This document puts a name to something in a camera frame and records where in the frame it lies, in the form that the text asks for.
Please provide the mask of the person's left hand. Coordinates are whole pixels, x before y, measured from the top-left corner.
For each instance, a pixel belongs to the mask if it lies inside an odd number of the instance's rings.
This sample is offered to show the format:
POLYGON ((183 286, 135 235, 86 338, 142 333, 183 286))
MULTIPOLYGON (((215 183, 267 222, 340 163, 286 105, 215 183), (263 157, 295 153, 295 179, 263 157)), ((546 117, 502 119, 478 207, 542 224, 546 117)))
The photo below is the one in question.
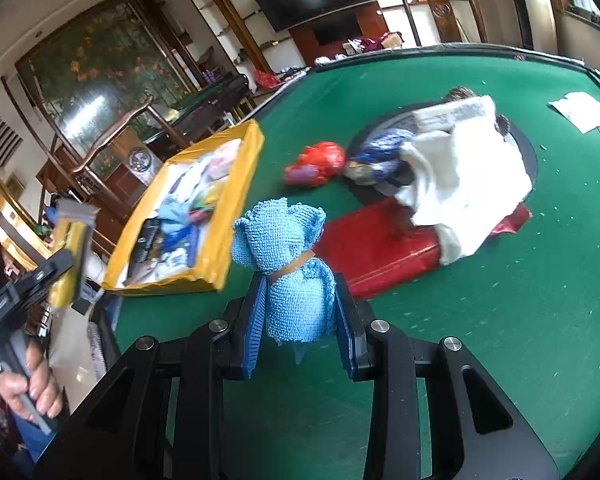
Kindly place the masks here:
POLYGON ((20 399, 20 396, 27 393, 41 415, 56 418, 62 411, 64 398, 41 347, 34 340, 30 341, 27 348, 26 364, 31 373, 29 378, 6 370, 1 372, 1 398, 17 416, 34 422, 32 412, 20 399))

